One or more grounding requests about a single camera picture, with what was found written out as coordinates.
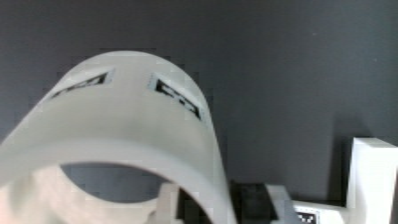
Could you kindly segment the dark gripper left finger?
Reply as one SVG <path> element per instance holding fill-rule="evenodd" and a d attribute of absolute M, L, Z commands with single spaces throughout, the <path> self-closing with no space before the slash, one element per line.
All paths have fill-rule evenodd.
<path fill-rule="evenodd" d="M 163 183 L 149 224 L 195 224 L 195 202 L 179 186 Z"/>

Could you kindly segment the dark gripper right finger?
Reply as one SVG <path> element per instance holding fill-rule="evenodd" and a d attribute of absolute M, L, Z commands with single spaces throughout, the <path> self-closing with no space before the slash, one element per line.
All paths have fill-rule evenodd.
<path fill-rule="evenodd" d="M 238 224 L 300 224 L 282 185 L 233 182 L 231 200 Z"/>

